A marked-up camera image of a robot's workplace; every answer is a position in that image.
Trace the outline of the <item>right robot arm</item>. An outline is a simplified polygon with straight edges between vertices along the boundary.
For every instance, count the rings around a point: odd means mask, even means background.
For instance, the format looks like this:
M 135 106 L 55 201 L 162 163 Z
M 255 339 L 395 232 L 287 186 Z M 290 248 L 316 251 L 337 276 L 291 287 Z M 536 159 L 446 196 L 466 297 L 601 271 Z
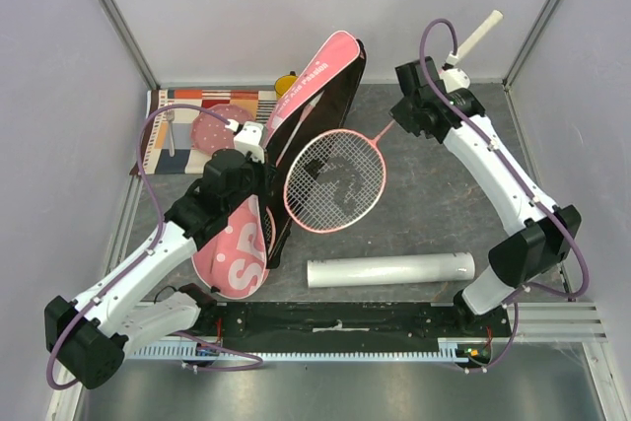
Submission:
M 488 266 L 455 297 L 454 329 L 466 336 L 517 289 L 563 262 L 582 217 L 561 208 L 526 174 L 497 135 L 461 72 L 451 79 L 431 57 L 396 67 L 403 93 L 390 115 L 406 132 L 444 145 L 466 167 L 496 210 L 506 238 L 488 252 Z

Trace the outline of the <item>pink racket bag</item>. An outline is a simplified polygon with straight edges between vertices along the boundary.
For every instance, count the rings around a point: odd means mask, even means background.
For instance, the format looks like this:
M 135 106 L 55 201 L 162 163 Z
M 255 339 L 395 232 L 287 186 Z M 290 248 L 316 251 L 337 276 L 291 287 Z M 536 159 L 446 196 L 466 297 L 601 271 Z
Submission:
M 344 124 L 365 65 L 363 43 L 345 31 L 335 32 L 277 101 L 265 123 L 267 158 L 276 167 L 267 205 L 262 208 L 256 196 L 249 198 L 225 230 L 192 257 L 197 276 L 219 296 L 249 297 L 279 266 L 294 227 L 283 201 L 286 174 L 308 142 Z

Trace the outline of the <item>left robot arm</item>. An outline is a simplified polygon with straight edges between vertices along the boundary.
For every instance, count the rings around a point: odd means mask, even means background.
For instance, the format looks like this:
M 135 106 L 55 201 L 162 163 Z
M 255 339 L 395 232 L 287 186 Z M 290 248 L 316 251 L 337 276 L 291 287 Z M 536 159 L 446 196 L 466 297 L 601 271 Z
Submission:
M 267 244 L 262 218 L 275 170 L 251 152 L 216 152 L 203 175 L 159 221 L 149 238 L 103 280 L 71 301 L 53 298 L 44 308 L 46 378 L 61 364 L 74 384 L 94 389 L 107 382 L 126 356 L 165 335 L 189 329 L 205 335 L 216 324 L 198 288 L 176 291 L 164 302 L 136 312 L 140 300 L 169 272 L 205 247 L 225 272 L 219 291 L 249 296 L 264 281 Z

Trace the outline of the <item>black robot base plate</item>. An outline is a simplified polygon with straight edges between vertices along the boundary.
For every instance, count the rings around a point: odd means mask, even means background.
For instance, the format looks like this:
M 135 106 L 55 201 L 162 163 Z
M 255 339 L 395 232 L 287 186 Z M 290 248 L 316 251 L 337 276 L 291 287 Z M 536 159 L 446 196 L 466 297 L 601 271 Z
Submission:
M 430 303 L 213 303 L 191 329 L 229 349 L 290 354 L 429 352 L 440 338 L 511 333 L 507 312 L 466 321 L 454 307 Z

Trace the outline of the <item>white shuttlecock tube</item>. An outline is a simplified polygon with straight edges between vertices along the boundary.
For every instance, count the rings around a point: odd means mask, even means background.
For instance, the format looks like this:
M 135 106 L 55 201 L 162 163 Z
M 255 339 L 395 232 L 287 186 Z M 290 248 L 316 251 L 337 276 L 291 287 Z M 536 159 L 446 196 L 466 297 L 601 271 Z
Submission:
M 471 281 L 475 262 L 467 252 L 309 260 L 310 288 Z

